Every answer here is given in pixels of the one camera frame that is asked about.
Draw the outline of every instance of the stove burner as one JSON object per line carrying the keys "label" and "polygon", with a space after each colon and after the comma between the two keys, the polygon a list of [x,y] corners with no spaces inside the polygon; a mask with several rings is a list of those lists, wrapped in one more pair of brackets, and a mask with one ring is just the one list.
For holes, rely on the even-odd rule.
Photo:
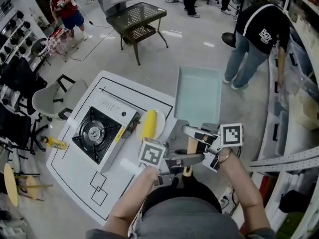
{"label": "stove burner", "polygon": [[88,121],[88,123],[84,126],[84,140],[90,146],[93,146],[94,144],[99,145],[103,141],[104,135],[104,126],[98,120]]}
{"label": "stove burner", "polygon": [[89,130],[89,139],[91,141],[96,141],[100,138],[101,136],[101,131],[97,126],[94,126],[92,128],[90,128]]}
{"label": "stove burner", "polygon": [[121,127],[115,120],[90,107],[72,140],[99,164]]}

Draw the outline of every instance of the red shirt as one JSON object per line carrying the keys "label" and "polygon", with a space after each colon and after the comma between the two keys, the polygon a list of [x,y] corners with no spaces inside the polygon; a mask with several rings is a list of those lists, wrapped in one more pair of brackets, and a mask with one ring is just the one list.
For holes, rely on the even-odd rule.
{"label": "red shirt", "polygon": [[[57,5],[59,1],[65,1],[65,0],[50,0],[50,7],[52,11],[55,11],[59,7]],[[61,19],[65,19],[71,16],[77,10],[78,10],[78,6],[73,5],[72,2],[69,2],[61,10],[57,11],[57,13],[60,14]]]}

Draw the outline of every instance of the black t-shirt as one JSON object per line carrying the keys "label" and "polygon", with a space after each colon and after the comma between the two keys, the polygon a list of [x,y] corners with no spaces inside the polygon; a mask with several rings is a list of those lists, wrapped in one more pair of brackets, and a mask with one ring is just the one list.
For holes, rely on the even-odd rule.
{"label": "black t-shirt", "polygon": [[246,36],[266,54],[270,54],[278,35],[279,45],[286,51],[290,32],[289,20],[276,6],[268,2],[260,2],[239,14],[237,32]]}

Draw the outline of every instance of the wooden stool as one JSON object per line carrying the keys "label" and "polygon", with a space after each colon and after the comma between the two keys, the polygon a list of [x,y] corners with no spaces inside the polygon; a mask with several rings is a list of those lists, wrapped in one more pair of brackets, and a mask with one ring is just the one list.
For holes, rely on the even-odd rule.
{"label": "wooden stool", "polygon": [[[17,185],[15,182],[16,179],[26,179],[26,185]],[[5,182],[5,188],[6,188],[8,196],[9,196],[9,199],[15,207],[18,206],[18,195],[24,196],[27,198],[31,198],[34,200],[43,201],[42,199],[37,198],[38,189],[53,186],[52,184],[50,184],[50,185],[37,185],[34,177],[31,175],[15,176],[13,171],[12,171],[11,166],[8,163],[5,164],[5,166],[4,166],[4,182]],[[18,193],[19,188],[26,189],[28,196],[23,195],[23,194],[19,194]]]}

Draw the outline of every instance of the blue shorts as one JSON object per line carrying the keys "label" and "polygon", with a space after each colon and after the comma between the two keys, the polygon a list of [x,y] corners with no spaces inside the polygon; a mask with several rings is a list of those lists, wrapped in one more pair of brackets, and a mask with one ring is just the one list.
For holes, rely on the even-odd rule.
{"label": "blue shorts", "polygon": [[80,11],[77,10],[68,18],[62,19],[62,22],[67,29],[73,29],[75,26],[82,26],[84,23],[84,18]]}

